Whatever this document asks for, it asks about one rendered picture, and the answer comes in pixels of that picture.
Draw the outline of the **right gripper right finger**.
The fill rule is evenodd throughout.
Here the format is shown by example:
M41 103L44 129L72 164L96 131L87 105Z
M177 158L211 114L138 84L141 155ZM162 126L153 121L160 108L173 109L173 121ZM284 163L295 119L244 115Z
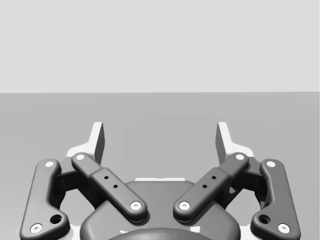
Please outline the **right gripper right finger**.
M256 238L300 240L301 229L285 165L276 159L257 161L250 148L232 141L226 122L217 123L215 147L219 166L176 200L174 218L189 223L212 202L226 208L245 189L254 192L260 206L249 225Z

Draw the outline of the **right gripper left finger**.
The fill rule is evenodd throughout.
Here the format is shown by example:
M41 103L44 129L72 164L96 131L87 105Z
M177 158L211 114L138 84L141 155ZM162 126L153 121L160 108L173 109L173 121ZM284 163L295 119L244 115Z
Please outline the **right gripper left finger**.
M61 211L66 192L78 189L98 208L111 203L131 223L148 216L146 202L109 168L102 167L105 133L95 122L86 143L67 151L63 161L44 159L35 166L19 231L20 240L60 240L71 229L69 217Z

